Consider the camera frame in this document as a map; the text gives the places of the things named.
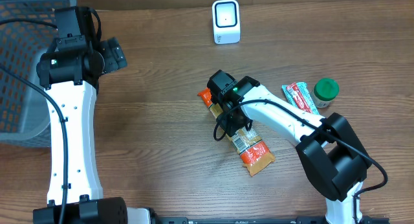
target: cable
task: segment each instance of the cable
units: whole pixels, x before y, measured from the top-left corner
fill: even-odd
[[[66,119],[63,118],[63,113],[61,112],[58,104],[53,100],[52,97],[50,97],[44,90],[38,88],[33,83],[27,81],[24,78],[21,78],[20,76],[8,71],[6,67],[2,64],[0,64],[0,69],[3,70],[5,73],[9,74],[13,78],[19,80],[20,82],[23,82],[24,84],[28,85],[41,95],[43,95],[49,102],[52,104],[53,108],[56,110],[59,121],[62,127],[62,135],[63,135],[63,195],[62,195],[62,205],[61,205],[61,211],[60,211],[60,217],[59,217],[59,224],[63,224],[64,218],[65,218],[65,208],[66,208],[66,201],[67,201],[67,189],[68,189],[68,145],[67,145],[67,131],[66,131]]]
[[[267,99],[264,99],[264,100],[263,99],[256,99],[256,100],[249,100],[249,101],[246,101],[246,102],[241,102],[240,104],[237,104],[235,107],[228,110],[223,116],[220,117],[219,120],[217,120],[217,123],[214,127],[214,132],[213,132],[214,139],[217,140],[217,141],[220,141],[226,135],[226,131],[224,131],[223,136],[218,139],[217,138],[217,129],[219,128],[221,121],[224,118],[226,118],[231,112],[235,111],[236,109],[240,108],[243,105],[253,104],[253,103],[258,103],[258,102],[264,102],[265,104],[272,104],[272,105],[282,109],[284,112],[286,112],[290,116],[294,117],[296,120],[301,122],[303,125],[306,125],[306,126],[312,128],[312,129],[315,129],[315,131],[318,131],[324,137],[327,137],[330,140],[336,141],[337,143],[339,143],[339,144],[345,146],[346,148],[354,151],[355,153],[359,154],[359,156],[365,158],[367,161],[374,164],[374,166],[376,166],[380,170],[380,172],[382,173],[382,176],[384,177],[384,180],[381,183],[379,183],[377,185],[374,185],[374,186],[370,186],[368,188],[361,189],[353,195],[353,203],[354,203],[354,217],[353,218],[355,220],[355,224],[358,224],[358,218],[357,218],[357,213],[356,213],[356,200],[359,199],[359,195],[364,193],[364,192],[372,191],[372,190],[382,188],[383,186],[385,186],[388,182],[388,175],[387,175],[387,172],[385,171],[385,169],[379,163],[377,163],[374,159],[370,158],[366,154],[364,154],[364,153],[360,152],[359,150],[355,149],[354,147],[350,146],[348,143],[345,143],[344,141],[340,140],[339,138],[327,133],[326,131],[322,130],[321,128],[318,128],[318,127],[314,126],[313,124],[310,124],[305,119],[297,116],[297,114],[293,113],[291,110],[283,107],[282,105],[278,104],[277,102],[273,102],[273,101],[267,100]]]
[[[35,19],[23,19],[23,18],[15,18],[15,19],[6,19],[6,20],[2,20],[0,21],[0,25],[6,24],[6,23],[14,23],[14,22],[27,22],[27,23],[35,23],[35,24],[40,24],[40,25],[45,25],[45,26],[49,26],[49,27],[53,27],[53,28],[58,28],[58,26],[56,26],[53,23],[48,23],[45,21],[40,21],[40,20],[35,20]]]

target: plastic bin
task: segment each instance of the plastic bin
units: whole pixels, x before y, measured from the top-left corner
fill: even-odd
[[[55,22],[53,10],[76,0],[0,0],[0,20],[11,18]],[[56,29],[33,23],[0,26],[0,63],[39,85],[36,64],[57,37]],[[50,147],[50,120],[43,96],[0,71],[0,142]]]

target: green cap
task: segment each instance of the green cap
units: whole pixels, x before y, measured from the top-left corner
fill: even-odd
[[[339,85],[331,78],[322,78],[313,90],[315,96],[322,101],[331,101],[339,93]]]

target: wooden table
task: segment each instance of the wooden table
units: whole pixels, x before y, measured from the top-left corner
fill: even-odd
[[[100,79],[96,161],[105,197],[161,216],[287,218],[324,215],[294,148],[255,123],[276,162],[250,177],[197,92],[218,69],[282,84],[340,84],[323,115],[347,117],[389,184],[362,195],[363,214],[414,220],[414,0],[241,7],[242,40],[215,45],[211,8],[100,12],[129,66]],[[50,149],[0,147],[0,223],[46,205]],[[382,180],[371,167],[365,186]]]

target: orange wrapper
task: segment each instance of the orange wrapper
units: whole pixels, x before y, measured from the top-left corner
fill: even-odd
[[[210,112],[213,113],[214,118],[217,118],[223,112],[219,104],[213,104],[212,94],[208,88],[201,91],[199,96]],[[240,155],[243,166],[247,168],[250,176],[259,173],[276,160],[273,153],[270,152],[265,142],[253,128],[247,131],[243,127],[237,130],[233,137],[226,136],[232,142],[236,152]]]

